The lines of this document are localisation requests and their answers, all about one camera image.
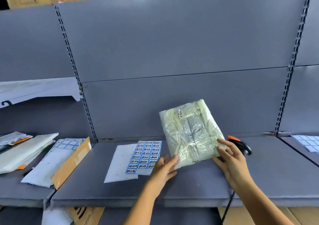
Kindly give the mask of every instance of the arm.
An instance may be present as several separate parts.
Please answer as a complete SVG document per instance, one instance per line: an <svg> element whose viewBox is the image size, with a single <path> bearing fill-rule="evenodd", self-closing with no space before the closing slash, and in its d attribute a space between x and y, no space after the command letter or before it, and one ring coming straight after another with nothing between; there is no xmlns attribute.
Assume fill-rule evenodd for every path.
<svg viewBox="0 0 319 225"><path fill-rule="evenodd" d="M155 199L160 194L165 183L177 174L174 171L174 166L178 161L178 157L174 156L169 161L167 161L167 158L168 155L159 158L157 161L149 180L146 182L123 225L150 224Z"/></svg>
<svg viewBox="0 0 319 225"><path fill-rule="evenodd" d="M256 225L293 225L293 223L273 204L269 198L257 187L251 178L245 156L232 143L218 139L227 146L226 150L217 147L223 158L213 158L223 170L227 181L240 197L251 218Z"/></svg>

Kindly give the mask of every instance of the person's left hand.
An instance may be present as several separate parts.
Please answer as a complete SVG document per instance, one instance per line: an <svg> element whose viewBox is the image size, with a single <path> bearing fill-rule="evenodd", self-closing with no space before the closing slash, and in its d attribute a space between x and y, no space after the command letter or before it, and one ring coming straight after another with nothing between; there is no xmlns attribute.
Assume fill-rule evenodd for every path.
<svg viewBox="0 0 319 225"><path fill-rule="evenodd" d="M166 182L177 174L174 170L177 161L177 155L170 160L168 160L168 155L158 159L145 186L154 199L158 197Z"/></svg>

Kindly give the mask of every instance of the person's right hand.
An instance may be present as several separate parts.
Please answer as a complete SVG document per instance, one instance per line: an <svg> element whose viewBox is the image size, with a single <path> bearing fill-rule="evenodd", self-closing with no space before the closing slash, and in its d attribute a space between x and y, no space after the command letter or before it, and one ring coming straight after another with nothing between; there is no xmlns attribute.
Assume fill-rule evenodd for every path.
<svg viewBox="0 0 319 225"><path fill-rule="evenodd" d="M232 142L224 139L217 139L220 144L226 145L226 150L220 146L217 151L222 157L223 161L214 157L214 162L222 169L225 174L226 180L229 182L233 190L238 193L238 190L245 187L248 183L253 183L251 178L245 156Z"/></svg>

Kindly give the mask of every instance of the translucent plastic bag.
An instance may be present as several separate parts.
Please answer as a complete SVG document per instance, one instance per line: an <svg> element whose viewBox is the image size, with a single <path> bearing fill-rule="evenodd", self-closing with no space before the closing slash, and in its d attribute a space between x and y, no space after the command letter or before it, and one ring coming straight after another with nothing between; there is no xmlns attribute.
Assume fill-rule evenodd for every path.
<svg viewBox="0 0 319 225"><path fill-rule="evenodd" d="M217 142L224 138L203 99L161 111L163 130L171 156L178 155L175 168L219 156Z"/></svg>

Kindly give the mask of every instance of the white plastic bag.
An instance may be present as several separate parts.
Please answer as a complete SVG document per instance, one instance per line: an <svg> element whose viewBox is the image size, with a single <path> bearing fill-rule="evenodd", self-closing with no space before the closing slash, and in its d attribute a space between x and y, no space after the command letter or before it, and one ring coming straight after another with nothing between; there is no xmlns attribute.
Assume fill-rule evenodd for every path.
<svg viewBox="0 0 319 225"><path fill-rule="evenodd" d="M171 156L178 155L175 168L219 156L217 142L224 139L203 99L161 111L163 130Z"/></svg>

